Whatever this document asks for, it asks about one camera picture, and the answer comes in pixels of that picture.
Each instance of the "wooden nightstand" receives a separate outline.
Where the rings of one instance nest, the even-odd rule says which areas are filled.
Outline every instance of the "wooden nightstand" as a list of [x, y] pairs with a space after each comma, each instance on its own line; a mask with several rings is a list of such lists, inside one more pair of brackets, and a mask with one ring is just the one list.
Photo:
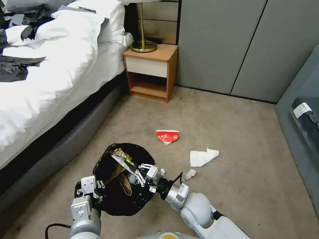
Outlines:
[[124, 52], [130, 95], [168, 102], [175, 87], [177, 45], [159, 44], [148, 53]]

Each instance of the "table lamp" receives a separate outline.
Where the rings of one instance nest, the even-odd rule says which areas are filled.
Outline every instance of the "table lamp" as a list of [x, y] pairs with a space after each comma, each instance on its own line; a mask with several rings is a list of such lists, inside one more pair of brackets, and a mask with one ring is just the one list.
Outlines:
[[144, 39], [144, 18], [142, 3], [159, 2], [161, 0], [118, 0], [119, 2], [137, 3], [141, 16], [141, 41], [135, 41], [131, 45], [131, 50], [136, 52], [151, 52], [156, 50], [157, 44]]

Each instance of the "nightstand drawer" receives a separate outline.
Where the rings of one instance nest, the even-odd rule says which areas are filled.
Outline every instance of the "nightstand drawer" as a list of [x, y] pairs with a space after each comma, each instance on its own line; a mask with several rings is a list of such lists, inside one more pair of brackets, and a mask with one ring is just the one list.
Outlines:
[[167, 77], [167, 62], [125, 57], [128, 72]]

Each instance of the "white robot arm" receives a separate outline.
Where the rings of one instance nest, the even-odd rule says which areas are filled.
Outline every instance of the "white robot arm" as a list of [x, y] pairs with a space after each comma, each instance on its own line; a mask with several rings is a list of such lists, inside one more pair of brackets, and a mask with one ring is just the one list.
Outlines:
[[[168, 181], [158, 167], [142, 164], [139, 169], [148, 169], [147, 176], [140, 172], [133, 174], [136, 183], [141, 187], [149, 187], [152, 193], [158, 192], [170, 207], [180, 213], [183, 221], [193, 229], [201, 239], [249, 239], [249, 237], [230, 219], [219, 213], [207, 197], [201, 193], [189, 193], [189, 187], [182, 183]], [[73, 225], [71, 239], [98, 239], [101, 233], [100, 212], [94, 208], [94, 203], [102, 200], [96, 191], [104, 187], [102, 181], [95, 176], [81, 179], [75, 189], [71, 211]]]

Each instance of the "carpet floor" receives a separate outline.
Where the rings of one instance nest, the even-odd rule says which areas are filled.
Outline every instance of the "carpet floor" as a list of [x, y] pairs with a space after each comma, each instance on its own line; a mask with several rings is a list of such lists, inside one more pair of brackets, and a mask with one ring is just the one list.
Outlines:
[[[164, 145], [155, 130], [180, 131]], [[168, 104], [125, 96], [87, 147], [1, 217], [4, 238], [40, 239], [51, 223], [71, 224], [74, 183], [90, 176], [108, 145], [130, 142], [146, 148], [168, 179], [190, 169], [191, 150], [220, 155], [194, 168], [186, 184], [251, 238], [319, 238], [319, 222], [275, 115], [274, 105], [176, 87]], [[155, 195], [132, 217], [103, 213], [101, 238], [135, 238], [160, 231], [195, 235], [179, 214]], [[51, 228], [49, 238], [68, 238]]]

